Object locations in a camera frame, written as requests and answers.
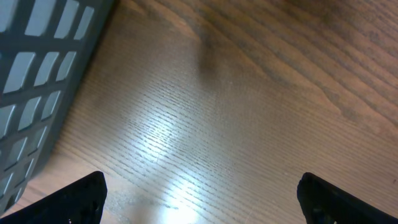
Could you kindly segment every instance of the laundry basket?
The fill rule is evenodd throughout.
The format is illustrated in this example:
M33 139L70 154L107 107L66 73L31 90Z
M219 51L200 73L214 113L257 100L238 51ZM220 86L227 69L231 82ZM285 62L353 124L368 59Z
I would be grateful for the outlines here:
M112 3L0 1L0 215L47 162Z

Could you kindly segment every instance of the wooden floor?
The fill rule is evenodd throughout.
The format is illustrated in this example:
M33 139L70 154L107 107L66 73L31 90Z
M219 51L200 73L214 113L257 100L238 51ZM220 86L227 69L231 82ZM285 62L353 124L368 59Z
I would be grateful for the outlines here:
M103 223L305 223L313 172L398 217L398 1L121 0L47 167Z

